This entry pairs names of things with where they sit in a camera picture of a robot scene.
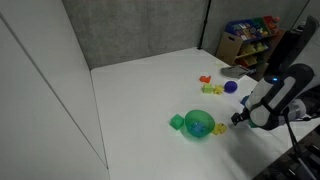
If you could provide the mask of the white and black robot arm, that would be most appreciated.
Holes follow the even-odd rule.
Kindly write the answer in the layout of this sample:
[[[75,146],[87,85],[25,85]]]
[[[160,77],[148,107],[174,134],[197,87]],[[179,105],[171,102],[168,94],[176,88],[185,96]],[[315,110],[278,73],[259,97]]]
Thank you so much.
[[[294,64],[280,76],[265,76],[255,86],[243,111],[231,117],[234,125],[249,120],[264,130],[297,121],[307,114],[300,95],[310,89],[315,74],[306,64]]]

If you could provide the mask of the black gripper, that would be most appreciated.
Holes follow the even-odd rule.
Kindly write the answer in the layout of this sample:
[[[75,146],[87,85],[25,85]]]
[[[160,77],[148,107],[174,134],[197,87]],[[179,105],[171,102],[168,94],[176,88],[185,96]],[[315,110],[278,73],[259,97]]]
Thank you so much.
[[[232,123],[234,126],[237,126],[240,121],[245,121],[250,118],[250,111],[248,109],[244,109],[242,113],[234,113],[231,117]]]

